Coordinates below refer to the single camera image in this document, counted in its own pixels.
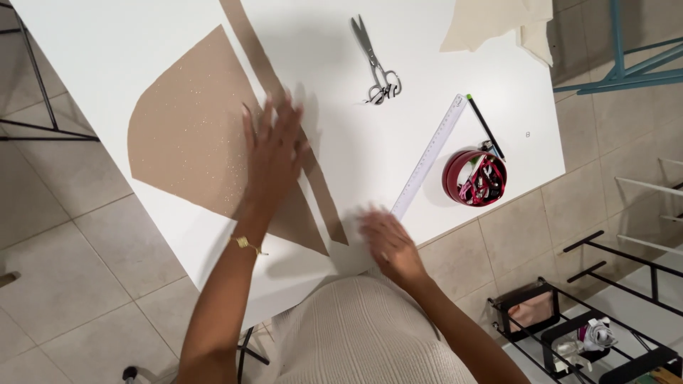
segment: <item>white table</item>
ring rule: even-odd
[[[305,107],[318,111],[322,136],[316,157],[342,216],[369,202],[393,205],[457,93],[475,96],[506,155],[509,182],[502,202],[564,173],[548,68],[516,46],[514,32],[487,41],[476,53],[439,53],[452,0],[243,3],[280,81],[317,98],[317,106]],[[132,179],[126,136],[142,92],[220,24],[247,76],[254,78],[219,0],[12,4],[201,289],[234,222]],[[401,76],[404,86],[379,107],[360,104],[372,77],[350,28],[349,19],[357,14],[379,60]],[[254,92],[264,98],[260,87]],[[306,122],[303,128],[310,129]],[[502,204],[466,207],[441,191],[448,156],[484,139],[468,107],[403,219],[416,243]],[[309,198],[306,183],[301,185]],[[319,222],[315,204],[309,205]],[[364,271],[371,262],[357,245],[353,227],[352,221],[344,223],[356,245],[340,247],[319,223],[329,258],[267,236],[263,248],[270,255],[258,258],[254,268],[244,328],[301,302],[324,279]]]

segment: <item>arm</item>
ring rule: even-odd
[[[529,384],[503,349],[429,277],[414,242],[393,215],[371,210],[361,232],[382,273],[422,307],[479,384]]]
[[[247,138],[249,179],[232,238],[245,236],[256,248],[282,199],[296,182],[308,145],[296,142],[303,113],[293,109],[289,96],[270,127],[273,101],[268,97],[258,138],[245,108],[242,123]],[[228,242],[202,290],[180,353],[178,384],[235,383],[235,356],[247,308],[257,251]]]

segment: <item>cream fabric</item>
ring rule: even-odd
[[[440,52],[476,51],[490,38],[517,31],[517,45],[544,65],[552,66],[546,23],[552,0],[456,0],[451,27]]]
[[[420,307],[378,271],[273,318],[276,384],[476,383]]]

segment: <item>brown paper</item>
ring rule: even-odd
[[[256,117],[261,114],[251,84],[218,26],[140,96],[128,126],[133,178],[237,220],[247,183],[242,103]],[[322,173],[319,180],[324,182]],[[268,233],[328,256],[298,184]]]
[[[277,78],[273,66],[271,66],[261,42],[258,40],[254,28],[249,22],[249,18],[247,18],[242,3],[240,0],[220,0],[220,2],[240,45],[247,54],[247,59],[258,81],[264,90],[273,95],[277,105],[284,99],[285,90]],[[300,138],[306,140],[306,134],[303,129],[300,132]],[[342,222],[339,219],[337,207],[332,200],[332,195],[327,188],[325,177],[313,151],[309,151],[306,159],[304,159],[303,169],[306,177],[308,177],[313,195],[316,197],[318,209],[325,222],[327,232],[330,234],[330,238],[338,243],[348,245],[348,239],[346,238],[346,233],[344,233]]]

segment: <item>tiled floor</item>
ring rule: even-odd
[[[554,0],[548,25],[556,85],[598,79],[609,69],[606,0]],[[683,2],[625,0],[638,23],[626,45],[683,35]],[[11,18],[0,16],[0,28]],[[0,36],[0,115],[48,124],[18,36]],[[91,128],[39,53],[62,128]],[[682,66],[674,62],[672,66]],[[600,241],[653,257],[615,235],[666,243],[682,226],[659,219],[683,212],[671,201],[615,176],[662,185],[683,179],[683,84],[577,96],[556,94],[567,174],[423,245],[428,272],[491,334],[485,298],[543,275],[583,295],[602,288],[567,277],[599,260],[623,276],[632,264],[595,249],[563,253],[596,230]],[[3,125],[9,135],[28,135]],[[128,365],[138,383],[169,383],[198,291],[99,143],[0,142],[0,274],[21,277],[0,289],[0,376],[7,382],[119,383]],[[273,353],[270,324],[252,348]],[[251,382],[264,370],[247,358]]]

